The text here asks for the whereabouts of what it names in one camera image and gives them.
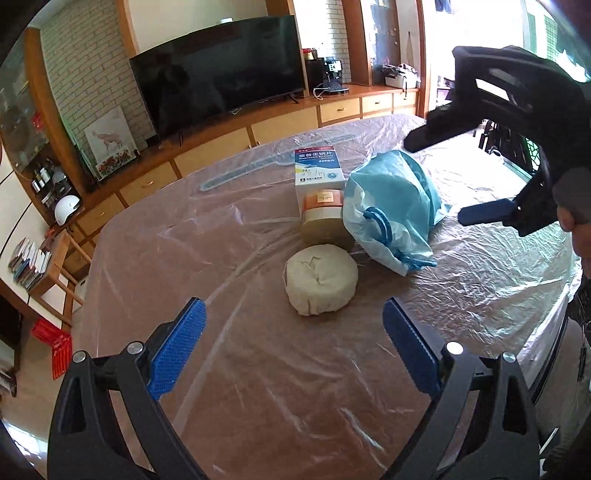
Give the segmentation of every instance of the blue plastic bag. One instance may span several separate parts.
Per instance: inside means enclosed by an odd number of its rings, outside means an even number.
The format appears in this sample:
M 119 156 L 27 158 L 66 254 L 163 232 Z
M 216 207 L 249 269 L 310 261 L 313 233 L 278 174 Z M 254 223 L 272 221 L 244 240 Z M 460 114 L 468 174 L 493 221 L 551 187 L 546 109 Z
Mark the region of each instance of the blue plastic bag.
M 450 208 L 421 166 L 392 150 L 351 172 L 343 221 L 370 257 L 406 275 L 437 265 L 427 238 Z

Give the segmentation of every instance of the floor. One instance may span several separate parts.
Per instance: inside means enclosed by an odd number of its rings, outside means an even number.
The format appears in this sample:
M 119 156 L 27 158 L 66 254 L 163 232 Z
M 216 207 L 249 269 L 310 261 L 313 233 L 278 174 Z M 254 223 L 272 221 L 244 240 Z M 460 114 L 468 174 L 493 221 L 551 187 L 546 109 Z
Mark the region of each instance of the floor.
M 82 311 L 74 315 L 80 321 Z M 31 335 L 35 320 L 24 320 L 17 396 L 1 391 L 0 416 L 27 459 L 47 478 L 47 440 L 62 377 L 51 377 L 51 347 Z

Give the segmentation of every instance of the bottle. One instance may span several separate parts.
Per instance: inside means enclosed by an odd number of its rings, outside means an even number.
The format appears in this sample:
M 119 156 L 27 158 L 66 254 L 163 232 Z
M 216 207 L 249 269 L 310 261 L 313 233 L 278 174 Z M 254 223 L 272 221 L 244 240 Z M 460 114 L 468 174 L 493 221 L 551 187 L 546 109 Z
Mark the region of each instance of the bottle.
M 45 186 L 45 181 L 41 177 L 41 173 L 39 172 L 39 169 L 38 168 L 36 168 L 34 170 L 34 174 L 35 174 L 35 179 L 37 180 L 37 183 L 39 184 L 39 186 L 41 188 L 43 188 Z
M 39 170 L 39 174 L 41 175 L 41 178 L 45 183 L 47 183 L 51 179 L 51 176 L 49 175 L 49 172 L 45 167 L 41 167 L 41 170 Z

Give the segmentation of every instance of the orange label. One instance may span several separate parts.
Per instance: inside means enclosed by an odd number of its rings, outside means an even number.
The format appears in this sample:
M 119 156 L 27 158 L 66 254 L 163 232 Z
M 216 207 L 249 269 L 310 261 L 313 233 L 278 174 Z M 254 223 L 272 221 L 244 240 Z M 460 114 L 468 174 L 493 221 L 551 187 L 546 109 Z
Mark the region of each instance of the orange label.
M 317 199 L 318 203 L 328 203 L 328 202 L 334 202 L 335 196 L 333 195 L 332 192 L 320 192 L 316 196 L 316 199 Z

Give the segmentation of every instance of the white dough ball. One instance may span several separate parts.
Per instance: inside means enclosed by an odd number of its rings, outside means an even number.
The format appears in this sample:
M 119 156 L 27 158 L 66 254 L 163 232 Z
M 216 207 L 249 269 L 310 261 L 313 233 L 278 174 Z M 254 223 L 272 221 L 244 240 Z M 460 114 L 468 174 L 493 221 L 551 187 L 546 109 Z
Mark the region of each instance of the white dough ball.
M 285 291 L 300 315 L 334 312 L 355 295 L 357 263 L 335 245 L 314 245 L 291 257 L 285 266 Z

